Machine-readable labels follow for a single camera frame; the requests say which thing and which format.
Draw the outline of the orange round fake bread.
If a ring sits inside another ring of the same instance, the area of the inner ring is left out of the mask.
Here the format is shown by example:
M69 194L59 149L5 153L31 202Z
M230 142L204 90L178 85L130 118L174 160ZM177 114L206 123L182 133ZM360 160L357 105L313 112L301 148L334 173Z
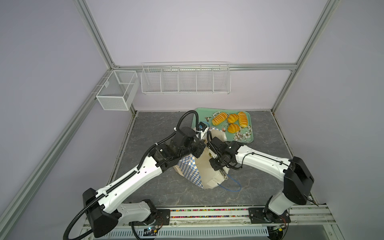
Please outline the orange round fake bread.
M227 118L227 121L229 124L235 123L239 119L239 116L237 114L230 114Z

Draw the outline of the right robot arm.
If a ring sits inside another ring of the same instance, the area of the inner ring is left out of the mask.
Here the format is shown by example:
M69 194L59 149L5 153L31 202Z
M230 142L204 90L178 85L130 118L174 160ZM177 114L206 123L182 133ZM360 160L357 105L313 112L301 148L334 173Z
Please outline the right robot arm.
M210 164L215 171L224 167L241 170L243 166L250 166L283 182L282 190L271 196L263 209L257 208L251 220L287 224L290 222L289 208L307 203L315 179L301 158L274 157L236 141L227 143L213 137L211 131L207 133L207 144L213 154Z

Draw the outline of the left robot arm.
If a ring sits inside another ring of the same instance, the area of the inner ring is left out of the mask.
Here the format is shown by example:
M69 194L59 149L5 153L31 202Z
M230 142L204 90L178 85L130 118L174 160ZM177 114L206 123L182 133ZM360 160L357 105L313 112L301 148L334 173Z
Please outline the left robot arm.
M207 126L199 121L195 110L184 113L174 131L165 139L154 143L142 156L139 164L111 184L83 193L83 209L71 220L64 231L63 239L70 238L70 232L82 215L86 215L91 229L78 236L79 240L93 234L100 238L111 232L125 216L118 207L132 193L151 179L177 165L187 156L200 157L206 147L203 132Z

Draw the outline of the blue checkered paper bag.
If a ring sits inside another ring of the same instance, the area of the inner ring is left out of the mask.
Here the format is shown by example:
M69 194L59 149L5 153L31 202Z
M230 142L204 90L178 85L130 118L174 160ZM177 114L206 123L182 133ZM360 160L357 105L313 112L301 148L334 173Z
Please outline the blue checkered paper bag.
M199 158L190 154L179 160L173 168L192 184L204 190L214 189L229 179L230 168L223 167L215 171L210 164L211 158L213 158L213 154L210 153L209 148L205 148Z

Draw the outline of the ridged yellow fake bread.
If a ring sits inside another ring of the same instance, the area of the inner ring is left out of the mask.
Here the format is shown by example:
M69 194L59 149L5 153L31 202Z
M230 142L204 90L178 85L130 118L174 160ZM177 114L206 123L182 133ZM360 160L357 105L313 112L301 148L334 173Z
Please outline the ridged yellow fake bread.
M246 128L249 126L248 117L245 112L238 112L238 123L241 128Z

